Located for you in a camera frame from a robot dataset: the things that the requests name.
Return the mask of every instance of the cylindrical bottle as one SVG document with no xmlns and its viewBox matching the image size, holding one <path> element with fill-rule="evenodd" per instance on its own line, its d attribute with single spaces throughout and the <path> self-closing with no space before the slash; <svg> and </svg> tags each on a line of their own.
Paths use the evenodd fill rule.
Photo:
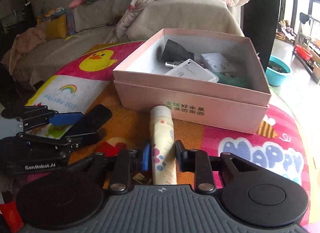
<svg viewBox="0 0 320 233">
<path fill-rule="evenodd" d="M 166 106 L 156 106 L 150 113 L 153 184 L 177 184 L 173 122 Z"/>
</svg>

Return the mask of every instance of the gray ribbed plate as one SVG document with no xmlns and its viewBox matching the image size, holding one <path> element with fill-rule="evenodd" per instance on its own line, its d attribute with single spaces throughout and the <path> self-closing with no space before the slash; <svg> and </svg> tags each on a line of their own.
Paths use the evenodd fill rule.
<svg viewBox="0 0 320 233">
<path fill-rule="evenodd" d="M 109 198 L 98 215 L 77 227 L 47 231 L 29 225 L 19 233 L 306 233 L 298 225 L 255 229 L 228 217 L 212 196 L 199 195 L 189 185 L 135 186 Z"/>
</svg>

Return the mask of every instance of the screw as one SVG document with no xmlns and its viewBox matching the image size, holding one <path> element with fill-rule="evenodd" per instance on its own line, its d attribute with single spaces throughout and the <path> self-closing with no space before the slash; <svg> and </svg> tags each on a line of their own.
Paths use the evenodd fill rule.
<svg viewBox="0 0 320 233">
<path fill-rule="evenodd" d="M 113 191 L 124 191 L 126 186 L 122 183 L 114 183 L 110 186 Z"/>
<path fill-rule="evenodd" d="M 61 156 L 62 158 L 66 158 L 67 154 L 66 154 L 65 152 L 60 152 L 60 156 Z"/>
<path fill-rule="evenodd" d="M 202 191 L 212 191 L 214 186 L 210 183 L 201 183 L 199 184 L 198 188 Z"/>
</svg>

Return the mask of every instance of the cardboard box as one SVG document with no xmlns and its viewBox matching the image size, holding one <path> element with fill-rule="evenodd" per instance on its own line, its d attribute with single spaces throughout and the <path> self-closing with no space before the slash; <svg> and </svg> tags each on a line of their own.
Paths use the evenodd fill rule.
<svg viewBox="0 0 320 233">
<path fill-rule="evenodd" d="M 195 57 L 219 52 L 238 62 L 249 74 L 251 89 L 164 76 L 170 69 L 157 59 L 161 58 L 168 39 L 178 42 Z M 167 105 L 172 108 L 173 118 L 252 134 L 256 133 L 271 97 L 250 39 L 225 33 L 162 29 L 113 73 L 124 107 L 150 111 L 157 105 Z"/>
</svg>

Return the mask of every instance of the sunlit floor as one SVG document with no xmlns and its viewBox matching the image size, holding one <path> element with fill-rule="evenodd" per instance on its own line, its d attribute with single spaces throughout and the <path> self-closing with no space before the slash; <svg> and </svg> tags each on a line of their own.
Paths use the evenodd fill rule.
<svg viewBox="0 0 320 233">
<path fill-rule="evenodd" d="M 310 77 L 302 63 L 292 56 L 293 45 L 275 39 L 272 55 L 292 68 L 292 76 L 281 86 L 273 87 L 291 108 L 304 129 L 306 140 L 320 160 L 320 86 Z"/>
</svg>

